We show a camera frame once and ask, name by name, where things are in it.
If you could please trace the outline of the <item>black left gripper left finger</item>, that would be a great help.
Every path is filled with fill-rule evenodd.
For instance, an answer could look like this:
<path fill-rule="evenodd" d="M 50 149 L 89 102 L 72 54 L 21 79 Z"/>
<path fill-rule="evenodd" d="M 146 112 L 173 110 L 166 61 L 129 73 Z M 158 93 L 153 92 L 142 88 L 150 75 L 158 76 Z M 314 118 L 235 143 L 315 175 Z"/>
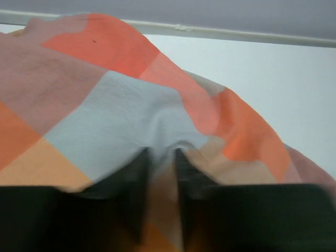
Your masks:
<path fill-rule="evenodd" d="M 1 251 L 135 251 L 142 239 L 147 149 L 80 192 L 1 187 Z"/>

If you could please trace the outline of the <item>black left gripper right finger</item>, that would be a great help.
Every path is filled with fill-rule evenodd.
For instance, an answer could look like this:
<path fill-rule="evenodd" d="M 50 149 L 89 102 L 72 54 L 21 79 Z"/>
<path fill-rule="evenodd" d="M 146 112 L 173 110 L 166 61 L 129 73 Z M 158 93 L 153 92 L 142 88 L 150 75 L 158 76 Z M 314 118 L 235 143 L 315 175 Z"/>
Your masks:
<path fill-rule="evenodd" d="M 175 171 L 184 251 L 335 251 L 335 203 L 322 186 L 220 185 L 180 149 Z"/>

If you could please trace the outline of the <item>multicolour checked pillowcase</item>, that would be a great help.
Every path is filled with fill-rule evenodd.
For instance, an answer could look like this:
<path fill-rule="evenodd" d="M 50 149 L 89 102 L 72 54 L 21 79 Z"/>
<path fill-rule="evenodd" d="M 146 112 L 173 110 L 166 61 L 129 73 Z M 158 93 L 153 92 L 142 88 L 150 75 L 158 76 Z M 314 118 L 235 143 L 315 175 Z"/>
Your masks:
<path fill-rule="evenodd" d="M 287 147 L 237 94 L 188 73 L 105 14 L 31 20 L 1 34 L 1 187 L 80 192 L 147 149 L 135 251 L 184 251 L 175 171 L 182 150 L 220 185 L 335 179 Z"/>

